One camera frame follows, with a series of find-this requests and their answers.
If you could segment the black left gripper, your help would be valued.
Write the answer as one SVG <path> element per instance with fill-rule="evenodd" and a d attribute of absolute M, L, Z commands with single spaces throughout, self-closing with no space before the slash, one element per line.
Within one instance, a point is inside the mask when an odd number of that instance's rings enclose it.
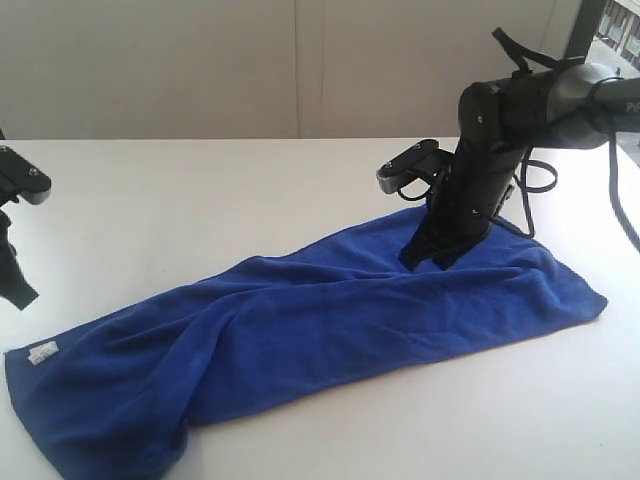
<path fill-rule="evenodd" d="M 29 307 L 39 296 L 15 262 L 15 249 L 9 241 L 10 218 L 1 212 L 1 297 L 18 310 Z"/>

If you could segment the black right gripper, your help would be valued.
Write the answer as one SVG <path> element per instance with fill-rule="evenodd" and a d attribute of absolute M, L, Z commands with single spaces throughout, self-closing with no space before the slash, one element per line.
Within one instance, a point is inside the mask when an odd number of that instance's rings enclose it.
<path fill-rule="evenodd" d="M 489 231 L 489 218 L 496 214 L 522 158 L 521 147 L 459 140 L 430 203 L 428 231 L 414 233 L 400 251 L 399 262 L 414 271 L 432 257 L 447 270 L 472 250 Z"/>

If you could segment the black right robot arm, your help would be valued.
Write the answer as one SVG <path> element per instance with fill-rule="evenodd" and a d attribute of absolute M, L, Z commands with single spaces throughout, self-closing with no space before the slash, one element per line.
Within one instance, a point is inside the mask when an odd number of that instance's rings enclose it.
<path fill-rule="evenodd" d="M 536 148 L 614 146 L 619 132 L 639 130 L 639 81 L 602 65 L 518 74 L 476 82 L 458 105 L 454 152 L 435 143 L 412 147 L 412 170 L 429 183 L 426 215 L 399 260 L 414 270 L 430 259 L 441 269 L 504 227 L 499 212 L 514 187 L 526 187 Z"/>

